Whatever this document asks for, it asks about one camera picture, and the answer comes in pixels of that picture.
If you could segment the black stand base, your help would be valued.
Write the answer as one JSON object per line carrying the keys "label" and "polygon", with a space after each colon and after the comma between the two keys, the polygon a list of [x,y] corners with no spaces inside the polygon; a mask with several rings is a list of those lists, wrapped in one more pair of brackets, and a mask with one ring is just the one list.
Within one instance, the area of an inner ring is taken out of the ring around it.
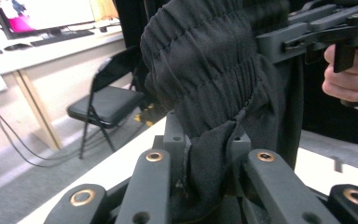
{"label": "black stand base", "polygon": [[151,127],[163,119],[166,114],[167,110],[162,105],[150,104],[147,108],[142,109],[140,113],[136,114],[134,119]]}

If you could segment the computer monitor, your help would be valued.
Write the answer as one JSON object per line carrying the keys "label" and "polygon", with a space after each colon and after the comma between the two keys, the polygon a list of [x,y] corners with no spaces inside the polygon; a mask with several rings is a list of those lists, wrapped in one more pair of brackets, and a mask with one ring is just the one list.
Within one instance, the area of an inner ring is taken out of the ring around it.
{"label": "computer monitor", "polygon": [[12,39],[93,21],[90,0],[0,0],[0,22]]}

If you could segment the black folding chair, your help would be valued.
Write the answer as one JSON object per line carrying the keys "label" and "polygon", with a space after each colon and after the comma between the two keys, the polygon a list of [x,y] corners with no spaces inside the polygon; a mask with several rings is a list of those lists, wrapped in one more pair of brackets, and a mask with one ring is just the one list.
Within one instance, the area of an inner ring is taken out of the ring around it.
{"label": "black folding chair", "polygon": [[131,46],[108,58],[96,71],[89,89],[89,94],[67,107],[67,114],[72,119],[85,122],[79,158],[82,159],[88,141],[90,124],[100,128],[105,140],[113,152],[116,151],[107,129],[114,128],[141,104],[145,95],[112,86],[129,73],[134,74],[141,63],[141,51],[138,46]]}

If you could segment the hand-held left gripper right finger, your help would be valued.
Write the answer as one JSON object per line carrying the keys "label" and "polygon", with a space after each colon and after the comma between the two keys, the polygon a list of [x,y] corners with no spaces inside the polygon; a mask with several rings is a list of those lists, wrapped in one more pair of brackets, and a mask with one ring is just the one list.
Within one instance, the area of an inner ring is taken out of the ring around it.
{"label": "hand-held left gripper right finger", "polygon": [[249,136],[244,133],[241,137],[236,136],[228,151],[229,175],[227,178],[227,194],[242,197],[241,188],[241,165],[247,160],[247,154],[252,149]]}

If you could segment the black computer mouse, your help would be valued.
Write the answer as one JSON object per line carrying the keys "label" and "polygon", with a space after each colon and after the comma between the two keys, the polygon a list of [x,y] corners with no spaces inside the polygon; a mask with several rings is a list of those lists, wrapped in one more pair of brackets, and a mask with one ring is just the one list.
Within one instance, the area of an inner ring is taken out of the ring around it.
{"label": "black computer mouse", "polygon": [[14,50],[29,49],[31,47],[32,47],[31,45],[18,43],[18,44],[14,44],[14,45],[11,45],[11,46],[7,46],[7,47],[4,48],[4,50],[5,51],[14,51]]}

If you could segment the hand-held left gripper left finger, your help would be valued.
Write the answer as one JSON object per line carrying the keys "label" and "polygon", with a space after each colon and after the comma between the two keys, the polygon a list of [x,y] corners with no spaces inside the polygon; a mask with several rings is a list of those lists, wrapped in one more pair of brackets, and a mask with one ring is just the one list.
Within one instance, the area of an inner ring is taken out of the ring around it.
{"label": "hand-held left gripper left finger", "polygon": [[187,147],[186,134],[174,110],[166,116],[163,135],[156,135],[153,149],[163,149],[171,155],[172,187],[185,186],[185,151]]}

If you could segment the black pants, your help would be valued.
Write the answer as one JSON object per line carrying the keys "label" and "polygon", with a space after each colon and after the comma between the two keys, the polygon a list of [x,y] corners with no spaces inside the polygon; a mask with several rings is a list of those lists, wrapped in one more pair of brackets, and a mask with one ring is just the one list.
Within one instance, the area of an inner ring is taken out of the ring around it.
{"label": "black pants", "polygon": [[221,203],[228,150],[243,134],[295,165],[302,79],[292,62],[274,65],[255,42],[282,28],[289,9],[288,0],[170,0],[146,25],[145,85],[190,141],[173,222],[198,221]]}

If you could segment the black keyboard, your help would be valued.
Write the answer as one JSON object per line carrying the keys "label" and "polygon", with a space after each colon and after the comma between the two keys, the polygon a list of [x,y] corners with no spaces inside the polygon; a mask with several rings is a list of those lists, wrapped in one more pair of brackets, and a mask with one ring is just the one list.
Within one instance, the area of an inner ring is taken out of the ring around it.
{"label": "black keyboard", "polygon": [[93,35],[93,32],[89,30],[72,31],[68,33],[62,33],[60,35],[49,36],[41,40],[31,41],[30,44],[33,47],[40,47],[89,35]]}

